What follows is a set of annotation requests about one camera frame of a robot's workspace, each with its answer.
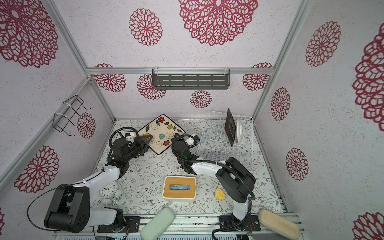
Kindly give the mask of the white square plate black rim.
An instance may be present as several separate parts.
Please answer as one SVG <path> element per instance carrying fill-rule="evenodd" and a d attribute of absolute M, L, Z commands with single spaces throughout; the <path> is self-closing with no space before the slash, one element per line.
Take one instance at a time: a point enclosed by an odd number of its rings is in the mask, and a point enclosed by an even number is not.
<path fill-rule="evenodd" d="M 136 133 L 131 130 L 122 130 L 117 133 L 117 138 L 124 138 L 127 141 L 133 142 L 136 138 Z"/>

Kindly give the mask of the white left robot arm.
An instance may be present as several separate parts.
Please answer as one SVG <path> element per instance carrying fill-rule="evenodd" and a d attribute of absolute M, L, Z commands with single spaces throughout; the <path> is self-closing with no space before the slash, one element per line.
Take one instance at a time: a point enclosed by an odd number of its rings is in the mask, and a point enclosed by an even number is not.
<path fill-rule="evenodd" d="M 106 185 L 121 178 L 129 169 L 130 160 L 142 157 L 148 150 L 153 136 L 134 134 L 120 135 L 116 140 L 109 139 L 107 163 L 95 173 L 78 183 L 58 186 L 51 200 L 44 226 L 53 230 L 79 233 L 84 228 L 108 226 L 111 231 L 120 231 L 126 221 L 122 210 L 103 208 L 91 210 L 90 199 Z"/>

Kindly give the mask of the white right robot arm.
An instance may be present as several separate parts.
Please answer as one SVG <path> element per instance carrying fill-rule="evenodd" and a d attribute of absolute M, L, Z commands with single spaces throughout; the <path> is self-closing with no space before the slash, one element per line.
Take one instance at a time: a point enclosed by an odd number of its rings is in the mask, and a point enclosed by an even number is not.
<path fill-rule="evenodd" d="M 226 161 L 204 160 L 191 153 L 193 144 L 185 140 L 174 140 L 172 153 L 177 158 L 181 168 L 188 174 L 207 175 L 218 179 L 229 197 L 234 201 L 232 216 L 237 221 L 243 221 L 251 214 L 252 201 L 256 199 L 253 193 L 255 177 L 237 159 L 230 157 Z"/>

